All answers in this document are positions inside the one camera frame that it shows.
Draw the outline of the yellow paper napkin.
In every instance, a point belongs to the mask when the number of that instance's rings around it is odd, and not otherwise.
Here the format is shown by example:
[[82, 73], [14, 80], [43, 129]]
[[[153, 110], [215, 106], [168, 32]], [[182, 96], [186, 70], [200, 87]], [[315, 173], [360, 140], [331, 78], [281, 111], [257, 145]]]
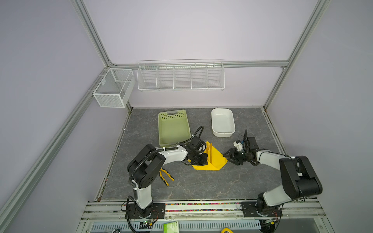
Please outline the yellow paper napkin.
[[207, 148], [205, 149], [204, 153], [207, 154], [207, 165], [197, 166], [192, 165], [195, 170], [211, 170], [211, 171], [219, 171], [222, 169], [228, 160], [223, 157], [222, 153], [220, 153], [212, 143], [206, 142]]

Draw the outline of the green perforated plastic basket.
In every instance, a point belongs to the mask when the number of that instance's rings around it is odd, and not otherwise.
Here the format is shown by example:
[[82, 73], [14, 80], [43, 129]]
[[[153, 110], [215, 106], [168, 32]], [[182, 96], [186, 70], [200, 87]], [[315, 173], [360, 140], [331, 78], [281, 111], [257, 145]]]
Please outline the green perforated plastic basket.
[[191, 138], [186, 110], [173, 110], [158, 114], [158, 142], [169, 147]]

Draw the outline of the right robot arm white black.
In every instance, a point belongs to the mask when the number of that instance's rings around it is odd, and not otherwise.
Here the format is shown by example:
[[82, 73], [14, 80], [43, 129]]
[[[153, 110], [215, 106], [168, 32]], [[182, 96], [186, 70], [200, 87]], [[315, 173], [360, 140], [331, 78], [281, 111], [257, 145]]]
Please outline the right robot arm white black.
[[237, 166], [249, 162], [253, 166], [266, 165], [280, 171], [281, 185], [260, 193], [255, 205], [248, 207], [259, 216], [277, 214], [281, 205], [298, 199], [305, 200], [323, 191], [322, 184], [306, 156], [291, 157], [261, 149], [256, 139], [247, 135], [247, 131], [243, 140], [234, 142], [234, 147], [225, 152], [223, 157]]

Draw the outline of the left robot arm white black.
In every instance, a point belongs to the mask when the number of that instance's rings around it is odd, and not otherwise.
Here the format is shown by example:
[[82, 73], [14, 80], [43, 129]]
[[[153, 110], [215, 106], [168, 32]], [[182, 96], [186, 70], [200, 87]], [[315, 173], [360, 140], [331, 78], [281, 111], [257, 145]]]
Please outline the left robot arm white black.
[[146, 145], [129, 163], [128, 182], [134, 191], [134, 209], [141, 218], [150, 216], [153, 208], [151, 185], [164, 165], [181, 162], [187, 166], [205, 166], [207, 143], [201, 140], [204, 126], [200, 126], [191, 138], [177, 142], [174, 147], [156, 148]]

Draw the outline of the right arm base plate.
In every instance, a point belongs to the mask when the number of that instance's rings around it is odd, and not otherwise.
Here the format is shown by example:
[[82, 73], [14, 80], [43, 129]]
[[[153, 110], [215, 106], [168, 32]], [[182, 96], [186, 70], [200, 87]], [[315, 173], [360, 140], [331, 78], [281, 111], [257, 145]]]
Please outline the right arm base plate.
[[257, 201], [242, 202], [240, 210], [244, 217], [281, 217], [283, 216], [280, 206], [267, 206], [265, 203], [258, 204]]

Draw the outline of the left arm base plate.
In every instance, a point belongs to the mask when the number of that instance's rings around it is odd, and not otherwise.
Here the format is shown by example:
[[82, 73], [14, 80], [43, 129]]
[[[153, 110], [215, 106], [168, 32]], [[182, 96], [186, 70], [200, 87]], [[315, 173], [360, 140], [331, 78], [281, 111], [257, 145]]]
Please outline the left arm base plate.
[[166, 212], [165, 203], [151, 203], [145, 209], [141, 209], [136, 203], [130, 203], [126, 207], [125, 212], [129, 216], [129, 219], [163, 219]]

